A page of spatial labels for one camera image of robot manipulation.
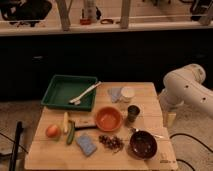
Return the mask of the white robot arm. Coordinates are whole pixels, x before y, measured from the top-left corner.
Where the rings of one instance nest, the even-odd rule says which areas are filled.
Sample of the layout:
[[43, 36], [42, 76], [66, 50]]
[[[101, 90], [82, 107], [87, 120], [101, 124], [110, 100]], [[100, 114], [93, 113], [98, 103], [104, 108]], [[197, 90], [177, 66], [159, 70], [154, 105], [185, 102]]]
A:
[[173, 110], [184, 103], [196, 107], [213, 119], [213, 91], [202, 85], [205, 79], [206, 72], [199, 64], [186, 65], [164, 76], [164, 88], [158, 99], [165, 126], [174, 120]]

